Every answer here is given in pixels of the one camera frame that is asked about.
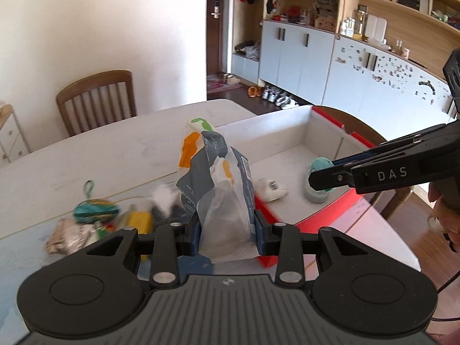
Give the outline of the person right hand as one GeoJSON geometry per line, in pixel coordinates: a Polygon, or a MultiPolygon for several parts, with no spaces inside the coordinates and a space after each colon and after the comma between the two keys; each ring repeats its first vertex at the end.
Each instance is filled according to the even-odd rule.
{"type": "Polygon", "coordinates": [[[448,235],[448,241],[451,250],[454,252],[459,252],[459,212],[448,206],[433,183],[429,184],[428,200],[430,202],[435,202],[430,216],[438,220],[440,226],[442,226],[444,234],[448,235]]]}

